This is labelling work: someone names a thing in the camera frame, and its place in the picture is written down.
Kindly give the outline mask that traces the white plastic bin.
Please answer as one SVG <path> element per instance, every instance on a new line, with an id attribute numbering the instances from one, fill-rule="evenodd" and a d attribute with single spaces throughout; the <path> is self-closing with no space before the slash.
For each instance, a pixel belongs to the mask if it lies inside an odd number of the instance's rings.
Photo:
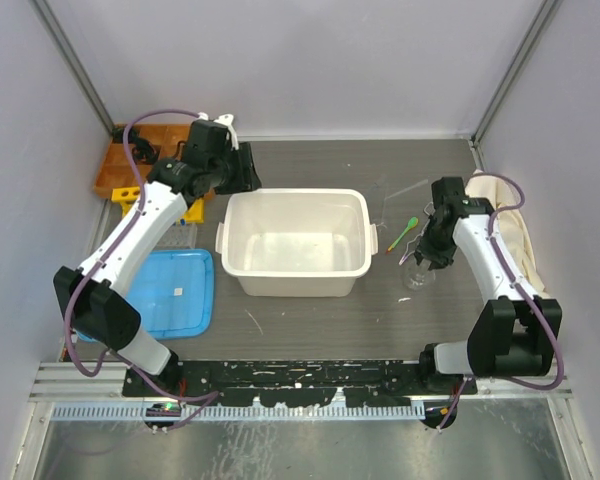
<path id="1" fill-rule="evenodd" d="M 353 189 L 260 189 L 230 197 L 215 251 L 255 297 L 345 297 L 378 253 L 377 227 Z"/>

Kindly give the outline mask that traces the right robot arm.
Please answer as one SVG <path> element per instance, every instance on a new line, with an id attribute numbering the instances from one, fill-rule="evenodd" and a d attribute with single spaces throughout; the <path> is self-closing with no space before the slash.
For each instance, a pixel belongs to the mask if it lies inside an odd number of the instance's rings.
<path id="1" fill-rule="evenodd" d="M 439 394 L 454 378 L 498 378 L 538 391 L 564 380 L 558 343 L 562 309 L 544 298 L 516 266 L 498 223 L 506 207 L 471 197 L 459 177 L 443 177 L 431 186 L 433 211 L 412 255 L 413 284 L 466 258 L 480 290 L 483 308 L 464 341 L 432 343 L 418 361 L 424 390 Z"/>

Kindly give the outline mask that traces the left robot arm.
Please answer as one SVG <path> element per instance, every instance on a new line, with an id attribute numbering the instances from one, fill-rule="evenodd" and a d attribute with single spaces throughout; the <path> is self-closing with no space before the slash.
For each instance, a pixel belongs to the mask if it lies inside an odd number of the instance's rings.
<path id="1" fill-rule="evenodd" d="M 231 195 L 261 186 L 251 147 L 239 140 L 233 115 L 211 119 L 196 113 L 193 118 L 180 159 L 159 160 L 146 176 L 138 176 L 139 197 L 131 211 L 77 268 L 63 266 L 53 278 L 65 347 L 86 377 L 97 376 L 104 361 L 85 367 L 71 342 L 74 332 L 136 369 L 156 395 L 171 395 L 179 387 L 177 354 L 142 327 L 127 292 L 161 237 L 197 200 L 209 191 Z"/>

